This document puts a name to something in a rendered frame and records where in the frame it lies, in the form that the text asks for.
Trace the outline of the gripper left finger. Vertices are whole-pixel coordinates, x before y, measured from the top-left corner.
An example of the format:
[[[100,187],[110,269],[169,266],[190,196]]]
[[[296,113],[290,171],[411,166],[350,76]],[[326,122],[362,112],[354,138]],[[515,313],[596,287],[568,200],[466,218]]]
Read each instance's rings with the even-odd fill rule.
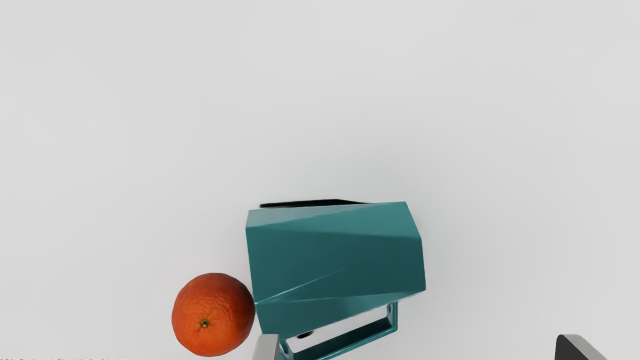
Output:
[[[252,360],[281,360],[280,337],[276,333],[263,333],[257,338]]]

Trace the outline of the teal faceted mug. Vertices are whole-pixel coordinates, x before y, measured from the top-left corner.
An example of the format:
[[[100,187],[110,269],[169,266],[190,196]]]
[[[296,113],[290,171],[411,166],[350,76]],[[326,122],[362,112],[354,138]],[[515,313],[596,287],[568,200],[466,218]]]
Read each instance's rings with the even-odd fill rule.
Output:
[[[399,301],[426,290],[406,202],[263,203],[247,212],[254,305],[273,360],[331,360],[398,330]],[[384,307],[384,317],[301,351],[289,340]]]

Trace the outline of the orange fruit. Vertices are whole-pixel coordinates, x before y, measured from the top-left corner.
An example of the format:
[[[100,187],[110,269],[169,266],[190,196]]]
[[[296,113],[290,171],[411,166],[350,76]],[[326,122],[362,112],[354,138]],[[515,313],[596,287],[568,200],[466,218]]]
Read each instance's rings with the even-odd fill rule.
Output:
[[[245,342],[255,316],[254,299],[245,284],[225,273],[205,273],[178,292],[171,325],[185,349],[201,357],[218,357]]]

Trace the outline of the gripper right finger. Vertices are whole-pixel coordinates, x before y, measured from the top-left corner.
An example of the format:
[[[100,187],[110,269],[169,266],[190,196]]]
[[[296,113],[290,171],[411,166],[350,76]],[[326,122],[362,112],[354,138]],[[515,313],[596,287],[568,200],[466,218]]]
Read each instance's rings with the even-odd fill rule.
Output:
[[[554,360],[607,360],[607,358],[581,335],[560,334],[555,343]]]

